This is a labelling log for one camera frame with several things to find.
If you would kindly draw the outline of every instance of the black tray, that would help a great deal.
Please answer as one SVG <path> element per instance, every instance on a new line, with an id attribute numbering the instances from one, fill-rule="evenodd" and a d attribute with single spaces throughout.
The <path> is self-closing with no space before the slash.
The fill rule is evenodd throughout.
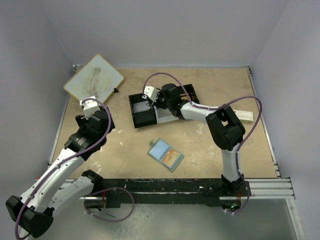
<path id="1" fill-rule="evenodd" d="M 186 84 L 183 86 L 186 92 L 189 94 L 191 100 L 199 104 L 200 102 L 198 100 L 198 97 L 196 95 L 193 85 Z M 187 99 L 187 96 L 182 90 L 181 86 L 177 86 L 177 89 L 181 97 L 183 99 Z M 145 108 L 148 108 L 148 109 L 143 111 L 137 111 L 136 109 L 134 109 L 134 106 L 136 106 L 136 104 L 143 103 L 143 102 L 146 102 Z M 132 114 L 132 119 L 133 119 L 133 124 L 135 129 L 158 124 L 156 110 L 154 109 L 153 106 L 147 105 L 148 101 L 142 97 L 142 93 L 129 95 L 129 103 L 130 103 L 131 114 Z"/>

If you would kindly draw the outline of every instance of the metal frame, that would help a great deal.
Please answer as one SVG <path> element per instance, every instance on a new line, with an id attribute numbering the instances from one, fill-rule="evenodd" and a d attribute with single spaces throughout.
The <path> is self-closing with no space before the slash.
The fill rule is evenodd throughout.
<path id="1" fill-rule="evenodd" d="M 81 65 L 73 65 L 73 71 L 74 73 L 81 67 Z M 253 78 L 251 75 L 251 69 L 249 66 L 244 66 L 244 68 L 247 70 L 248 73 L 248 77 L 250 79 L 250 83 L 251 83 L 251 87 L 253 90 L 253 93 L 255 96 L 257 96 L 257 92 L 256 92 L 256 88 L 253 82 Z M 67 99 L 66 105 L 64 106 L 64 112 L 62 114 L 60 123 L 59 123 L 59 127 L 56 133 L 56 137 L 54 140 L 54 145 L 51 151 L 51 155 L 50 155 L 50 159 L 49 159 L 49 165 L 52 163 L 53 161 L 53 155 L 54 152 L 56 150 L 56 145 L 57 145 L 57 141 L 58 141 L 58 137 L 60 134 L 60 130 L 61 130 L 61 126 L 62 126 L 62 122 L 65 116 L 65 112 L 67 109 L 67 105 L 68 105 L 68 101 L 69 101 L 69 97 Z M 289 178 L 287 179 L 282 179 L 280 172 L 279 172 L 279 168 L 278 168 L 278 164 L 276 161 L 276 157 L 272 148 L 272 144 L 270 141 L 270 137 L 269 137 L 269 133 L 266 127 L 266 122 L 265 119 L 263 117 L 263 115 L 261 116 L 261 122 L 266 134 L 266 138 L 268 141 L 268 145 L 269 145 L 269 149 L 270 149 L 270 153 L 272 156 L 272 160 L 273 160 L 273 164 L 275 167 L 275 171 L 277 174 L 278 178 L 253 178 L 253 179 L 246 179 L 246 181 L 249 181 L 250 183 L 250 189 L 251 189 L 251 199 L 286 199 L 286 203 L 287 203 L 287 207 L 288 207 L 288 212 L 294 227 L 294 231 L 296 234 L 296 238 L 298 240 L 305 240 L 305 233 L 303 230 L 303 226 L 302 223 L 299 219 L 299 215 L 297 212 L 297 207 L 295 204 L 295 194 L 294 194 L 294 190 L 293 190 L 293 186 L 291 183 L 291 180 Z M 68 185 L 70 185 L 74 180 L 73 179 L 68 179 L 62 186 L 61 188 L 65 188 Z M 86 200 L 101 200 L 101 197 L 96 197 L 96 196 L 91 196 L 91 197 L 86 197 Z M 221 197 L 221 200 L 233 200 L 234 198 L 232 197 Z M 27 234 L 26 231 L 24 231 L 24 229 L 21 230 L 20 233 L 22 236 Z"/>

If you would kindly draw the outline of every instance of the whiteboard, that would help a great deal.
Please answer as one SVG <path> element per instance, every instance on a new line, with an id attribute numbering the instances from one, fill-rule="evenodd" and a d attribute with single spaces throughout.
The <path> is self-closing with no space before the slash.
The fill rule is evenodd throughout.
<path id="1" fill-rule="evenodd" d="M 79 101 L 95 96 L 104 103 L 123 80 L 124 77 L 97 54 L 64 85 L 64 90 Z"/>

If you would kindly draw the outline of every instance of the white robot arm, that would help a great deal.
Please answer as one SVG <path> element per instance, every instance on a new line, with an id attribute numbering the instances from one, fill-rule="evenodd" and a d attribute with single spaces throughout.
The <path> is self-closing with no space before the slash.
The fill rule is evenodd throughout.
<path id="1" fill-rule="evenodd" d="M 144 98 L 156 107 L 168 108 L 175 117 L 207 124 L 214 142 L 222 151 L 222 176 L 230 183 L 240 178 L 243 172 L 240 167 L 240 154 L 238 153 L 236 161 L 236 152 L 243 140 L 245 128 L 230 106 L 220 109 L 217 106 L 205 106 L 182 100 L 177 87 L 172 83 L 164 85 L 161 89 L 146 86 Z"/>
<path id="2" fill-rule="evenodd" d="M 74 170 L 100 150 L 107 141 L 107 133 L 115 128 L 107 109 L 102 110 L 98 102 L 90 100 L 95 99 L 94 96 L 88 99 L 83 104 L 80 102 L 83 115 L 75 117 L 78 131 L 69 137 L 57 159 L 32 187 L 20 197 L 11 196 L 5 203 L 12 220 L 34 238 L 45 233 L 65 207 L 90 194 L 95 184 L 103 179 L 88 170 L 71 185 L 60 189 Z"/>

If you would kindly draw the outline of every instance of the gray wall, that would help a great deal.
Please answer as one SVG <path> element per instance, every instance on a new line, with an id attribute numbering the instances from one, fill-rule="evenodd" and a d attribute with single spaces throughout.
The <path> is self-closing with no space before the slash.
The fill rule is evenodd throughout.
<path id="1" fill-rule="evenodd" d="M 247 66 L 288 0 L 41 0 L 72 63 Z"/>
<path id="2" fill-rule="evenodd" d="M 320 1 L 291 0 L 253 65 L 282 177 L 309 239 L 320 236 Z"/>
<path id="3" fill-rule="evenodd" d="M 105 208 L 98 215 L 122 218 L 130 209 L 130 204 L 122 204 L 121 208 Z M 241 214 L 233 217 L 224 214 L 220 207 L 201 204 L 137 204 L 128 219 L 117 223 L 84 214 L 84 201 L 79 199 L 35 240 L 197 239 L 296 240 L 296 237 L 284 199 L 252 199 Z"/>
<path id="4" fill-rule="evenodd" d="M 46 169 L 71 71 L 39 0 L 0 1 L 1 239 L 14 238 L 5 201 Z"/>

